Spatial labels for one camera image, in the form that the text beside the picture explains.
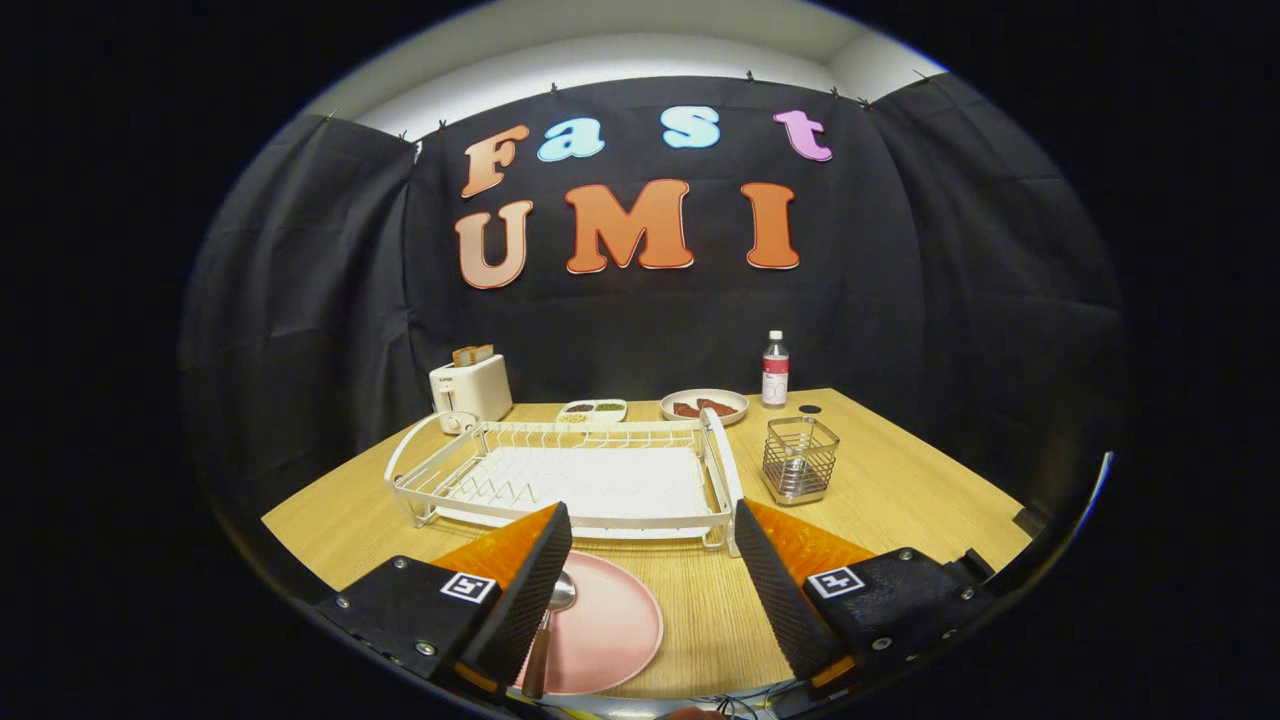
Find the white toaster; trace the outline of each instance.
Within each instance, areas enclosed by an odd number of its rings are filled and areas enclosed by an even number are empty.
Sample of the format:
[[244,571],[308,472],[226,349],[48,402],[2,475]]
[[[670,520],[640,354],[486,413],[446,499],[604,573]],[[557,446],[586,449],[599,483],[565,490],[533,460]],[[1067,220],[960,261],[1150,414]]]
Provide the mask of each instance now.
[[[466,368],[453,363],[431,370],[431,401],[436,413],[462,411],[480,420],[500,420],[511,411],[511,386],[507,383],[507,364],[502,355],[494,355]],[[440,428],[449,434],[462,432],[457,416],[440,419]]]

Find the black curtain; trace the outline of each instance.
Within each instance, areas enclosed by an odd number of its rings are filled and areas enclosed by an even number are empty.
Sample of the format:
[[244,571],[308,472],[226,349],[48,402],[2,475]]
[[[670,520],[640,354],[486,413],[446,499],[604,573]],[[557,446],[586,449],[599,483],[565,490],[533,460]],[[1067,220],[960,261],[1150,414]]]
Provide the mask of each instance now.
[[920,246],[928,410],[916,432],[1052,515],[1092,489],[1123,432],[1125,342],[1106,246],[1053,161],[955,76],[904,87],[868,117]]
[[[660,111],[709,105],[705,150],[660,141]],[[772,114],[804,109],[831,163],[799,158]],[[540,163],[540,133],[602,120],[607,147]],[[463,200],[466,147],[532,135],[502,184]],[[246,169],[192,275],[182,372],[196,461],[256,519],[430,413],[426,373],[493,342],[517,401],[759,392],[765,333],[787,331],[796,388],[836,387],[1023,503],[1071,500],[1119,429],[1117,291],[1069,183],[952,76],[865,108],[804,88],[650,78],[495,108],[415,143],[300,117]],[[564,192],[682,179],[681,270],[571,275]],[[751,268],[744,182],[791,187],[800,266]],[[495,291],[458,272],[458,218],[531,200],[527,264]],[[486,245],[500,245],[494,217]]]
[[297,118],[246,168],[191,275],[179,361],[196,466],[256,519],[430,411],[401,224],[413,145]]

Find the water bottle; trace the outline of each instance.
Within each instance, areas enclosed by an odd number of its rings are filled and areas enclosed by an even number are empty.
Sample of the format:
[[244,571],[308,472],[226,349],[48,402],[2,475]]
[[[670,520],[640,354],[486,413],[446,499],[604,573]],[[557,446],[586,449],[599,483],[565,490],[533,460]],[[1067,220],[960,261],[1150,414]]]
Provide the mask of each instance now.
[[782,331],[769,331],[769,346],[764,348],[764,382],[760,384],[760,402],[765,407],[787,404],[787,375],[791,372],[791,354],[782,347]]

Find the white dish rack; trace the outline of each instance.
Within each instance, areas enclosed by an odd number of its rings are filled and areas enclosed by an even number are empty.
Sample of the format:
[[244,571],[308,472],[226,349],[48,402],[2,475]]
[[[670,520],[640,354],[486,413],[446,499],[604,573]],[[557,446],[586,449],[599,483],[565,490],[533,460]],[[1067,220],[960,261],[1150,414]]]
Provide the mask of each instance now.
[[[393,475],[410,439],[445,415],[467,418],[462,433]],[[712,410],[657,423],[498,423],[436,413],[404,436],[384,479],[419,528],[436,516],[502,527],[563,501],[575,537],[700,537],[705,547],[739,557],[733,511],[742,486]],[[717,528],[723,532],[712,541]]]

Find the metal utensil holder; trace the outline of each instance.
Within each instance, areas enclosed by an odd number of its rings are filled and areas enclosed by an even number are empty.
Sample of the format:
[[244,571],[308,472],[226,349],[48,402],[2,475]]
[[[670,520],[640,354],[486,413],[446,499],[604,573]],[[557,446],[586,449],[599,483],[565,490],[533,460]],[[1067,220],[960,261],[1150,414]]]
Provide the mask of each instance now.
[[831,484],[840,438],[813,418],[769,420],[764,441],[764,475],[778,505],[822,500]]

